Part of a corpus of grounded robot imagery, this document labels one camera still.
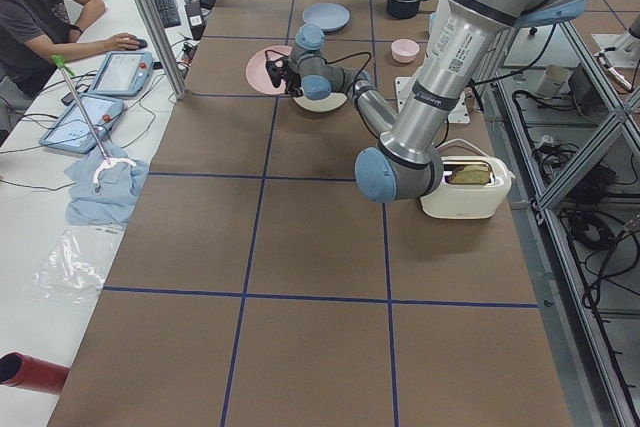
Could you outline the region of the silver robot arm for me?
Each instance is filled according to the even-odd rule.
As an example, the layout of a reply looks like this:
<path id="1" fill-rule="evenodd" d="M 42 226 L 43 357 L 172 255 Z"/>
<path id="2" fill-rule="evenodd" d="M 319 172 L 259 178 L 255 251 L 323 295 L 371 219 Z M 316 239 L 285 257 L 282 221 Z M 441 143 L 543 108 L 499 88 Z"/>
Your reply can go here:
<path id="1" fill-rule="evenodd" d="M 441 182 L 443 165 L 434 139 L 481 58 L 501 31 L 549 25 L 580 15 L 586 0 L 447 0 L 449 14 L 426 55 L 401 111 L 395 112 L 363 70 L 326 61 L 323 31 L 312 24 L 297 32 L 289 55 L 266 60 L 274 86 L 312 101 L 345 94 L 377 139 L 355 161 L 360 192 L 378 203 L 419 198 Z"/>

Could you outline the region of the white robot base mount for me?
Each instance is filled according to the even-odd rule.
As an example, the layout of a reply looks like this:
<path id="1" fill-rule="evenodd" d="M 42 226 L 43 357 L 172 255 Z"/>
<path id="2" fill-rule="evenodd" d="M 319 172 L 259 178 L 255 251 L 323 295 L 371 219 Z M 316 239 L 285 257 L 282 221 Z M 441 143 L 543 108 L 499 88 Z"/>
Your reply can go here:
<path id="1" fill-rule="evenodd" d="M 424 87 L 416 87 L 417 78 L 412 77 L 396 77 L 394 86 L 396 89 L 396 101 L 398 111 L 401 112 L 406 106 L 411 96 L 417 100 L 424 101 L 428 105 L 446 111 L 447 120 L 452 124 L 469 124 L 470 115 L 465 103 L 465 94 L 461 93 L 457 99 L 446 98 L 434 94 Z"/>

